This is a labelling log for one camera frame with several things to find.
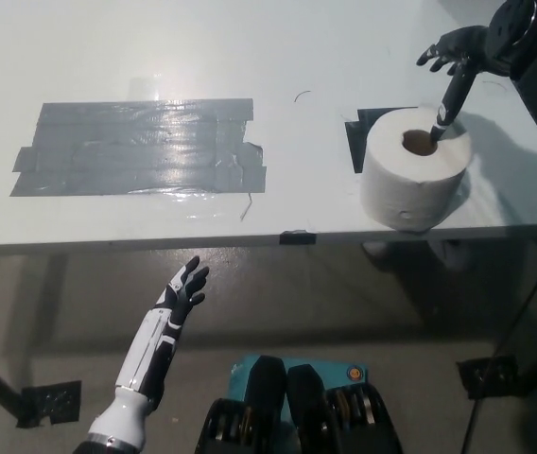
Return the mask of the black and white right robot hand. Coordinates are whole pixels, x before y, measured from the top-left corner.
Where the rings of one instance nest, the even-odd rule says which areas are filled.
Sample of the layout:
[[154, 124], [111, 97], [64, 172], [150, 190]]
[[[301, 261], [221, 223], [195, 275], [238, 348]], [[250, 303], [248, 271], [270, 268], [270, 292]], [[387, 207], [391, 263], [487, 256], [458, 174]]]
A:
[[489, 67], [485, 53], [486, 36], [487, 27], [485, 26], [458, 28], [443, 34], [416, 61], [418, 66], [424, 66], [433, 61], [429, 68], [432, 73], [450, 64], [447, 74], [452, 79], [430, 131], [430, 140], [433, 144], [437, 144], [442, 139], [446, 130], [457, 118], [476, 76]]

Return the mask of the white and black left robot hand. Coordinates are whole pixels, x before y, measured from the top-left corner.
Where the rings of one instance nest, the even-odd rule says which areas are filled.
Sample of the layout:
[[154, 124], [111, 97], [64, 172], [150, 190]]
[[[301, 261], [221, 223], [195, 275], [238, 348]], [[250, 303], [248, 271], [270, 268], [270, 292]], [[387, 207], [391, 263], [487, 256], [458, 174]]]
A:
[[77, 453], [143, 451], [146, 421], [161, 403], [185, 320], [205, 298], [209, 269], [199, 262], [194, 256], [184, 264], [145, 315], [115, 381], [113, 401], [91, 424]]

